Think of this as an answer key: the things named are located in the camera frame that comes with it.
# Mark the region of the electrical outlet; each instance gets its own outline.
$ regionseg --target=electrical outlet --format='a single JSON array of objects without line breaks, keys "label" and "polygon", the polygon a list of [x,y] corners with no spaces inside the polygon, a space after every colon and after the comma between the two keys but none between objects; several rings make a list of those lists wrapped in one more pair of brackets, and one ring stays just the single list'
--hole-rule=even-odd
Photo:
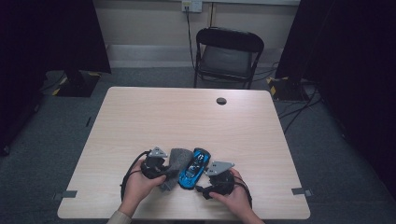
[{"label": "electrical outlet", "polygon": [[192,1],[192,12],[202,12],[202,0]]},{"label": "electrical outlet", "polygon": [[181,1],[181,11],[187,11],[186,8],[192,12],[192,1]]}]

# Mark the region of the black tape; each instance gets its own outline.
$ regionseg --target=black tape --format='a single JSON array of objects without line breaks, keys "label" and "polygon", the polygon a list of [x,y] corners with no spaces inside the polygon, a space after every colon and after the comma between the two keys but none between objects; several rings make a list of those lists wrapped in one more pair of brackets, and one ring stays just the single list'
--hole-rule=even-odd
[{"label": "black tape", "polygon": [[305,197],[309,197],[309,196],[314,195],[314,194],[312,193],[312,190],[311,190],[311,189],[307,189],[307,190],[305,190],[305,189],[303,189],[303,188],[291,189],[291,192],[293,193],[293,195],[303,194],[303,195],[305,195]]},{"label": "black tape", "polygon": [[62,198],[76,198],[76,190],[65,190],[62,193],[55,193],[52,197],[55,201],[60,201]]}]

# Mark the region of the power cord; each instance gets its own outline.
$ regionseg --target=power cord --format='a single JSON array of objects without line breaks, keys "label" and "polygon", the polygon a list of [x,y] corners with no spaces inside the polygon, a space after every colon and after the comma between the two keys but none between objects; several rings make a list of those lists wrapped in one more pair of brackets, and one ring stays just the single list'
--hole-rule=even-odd
[{"label": "power cord", "polygon": [[[312,103],[312,105],[316,105],[316,104],[319,103],[320,101],[321,101],[321,97],[320,97],[316,102]],[[294,114],[294,113],[297,113],[297,112],[299,112],[299,111],[302,110],[302,109],[304,109],[304,107],[303,107],[303,108],[300,108],[300,109],[293,110],[293,111],[291,111],[291,112],[289,112],[289,113],[287,113],[287,114],[285,114],[285,115],[282,115],[281,117],[279,117],[279,119],[283,119],[283,118],[285,118],[285,117],[287,117],[287,116],[289,116],[289,115],[292,115],[292,114]]]},{"label": "power cord", "polygon": [[271,65],[271,69],[270,69],[270,70],[265,71],[265,72],[255,73],[254,75],[260,75],[260,74],[264,74],[264,73],[269,73],[269,72],[274,72],[274,71],[276,71],[277,68],[274,68],[274,67],[275,67],[275,65],[276,65],[277,63],[279,63],[279,62],[273,63],[273,64]]},{"label": "power cord", "polygon": [[247,193],[248,203],[250,204],[250,207],[253,207],[253,202],[252,202],[253,200],[251,198],[250,190],[248,189],[247,183],[245,183],[245,181],[242,178],[239,178],[238,176],[234,176],[233,178],[236,178],[236,179],[242,181],[243,184],[235,182],[235,185],[238,185],[238,186],[241,186],[242,188],[244,188],[245,192]]},{"label": "power cord", "polygon": [[129,167],[128,171],[126,172],[124,178],[122,179],[122,183],[121,183],[121,200],[123,200],[123,196],[125,193],[125,188],[126,188],[126,183],[128,182],[129,176],[136,173],[136,172],[141,172],[141,170],[138,171],[132,171],[132,169],[134,169],[134,166],[136,165],[137,161],[144,155],[148,155],[150,153],[150,151],[144,151],[142,152],[135,160],[134,162],[132,162],[132,165]]},{"label": "power cord", "polygon": [[291,104],[289,104],[289,105],[286,105],[285,108],[283,108],[282,112],[278,113],[277,116],[279,117],[279,116],[281,116],[283,113],[285,113],[286,110],[288,110],[289,106],[297,105],[297,104],[304,104],[304,103],[305,103],[305,102],[303,102],[303,101],[297,101],[297,102],[293,102],[293,103],[291,103]]},{"label": "power cord", "polygon": [[187,25],[189,27],[189,42],[190,42],[191,63],[192,63],[192,68],[195,70],[194,59],[192,57],[192,43],[191,43],[191,31],[190,31],[190,8],[189,7],[184,7],[184,9],[186,11]]},{"label": "power cord", "polygon": [[311,103],[311,101],[314,99],[314,97],[315,97],[315,94],[317,93],[317,88],[318,88],[318,86],[315,86],[315,91],[314,91],[314,93],[312,94],[312,96],[309,98],[309,100],[306,102],[306,104],[302,107],[302,108],[300,108],[300,109],[298,109],[298,110],[296,110],[295,112],[297,112],[297,114],[294,116],[294,118],[291,120],[291,122],[289,122],[289,124],[288,124],[288,126],[285,128],[285,130],[283,131],[283,134],[286,134],[286,132],[288,131],[288,129],[289,129],[289,127],[290,127],[290,125],[297,119],[297,117],[301,114],[301,112],[303,112],[303,110],[305,110],[306,108],[308,108],[309,106],[311,106],[311,105],[309,105],[310,103]]}]

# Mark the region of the baseboard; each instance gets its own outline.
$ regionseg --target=baseboard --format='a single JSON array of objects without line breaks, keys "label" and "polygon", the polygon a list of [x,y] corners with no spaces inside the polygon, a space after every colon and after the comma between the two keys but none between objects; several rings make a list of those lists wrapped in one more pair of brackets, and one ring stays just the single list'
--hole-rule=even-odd
[{"label": "baseboard", "polygon": [[[190,48],[182,46],[107,45],[110,67],[187,67],[192,66]],[[283,49],[265,49],[259,67],[279,62]],[[195,49],[192,50],[195,60]]]}]

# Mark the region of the sleeve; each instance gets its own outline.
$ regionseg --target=sleeve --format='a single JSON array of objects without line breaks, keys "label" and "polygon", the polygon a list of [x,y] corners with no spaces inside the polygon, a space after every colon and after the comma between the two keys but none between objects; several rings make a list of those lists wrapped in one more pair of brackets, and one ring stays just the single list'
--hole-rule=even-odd
[{"label": "sleeve", "polygon": [[132,219],[120,211],[114,212],[107,224],[130,224]]}]

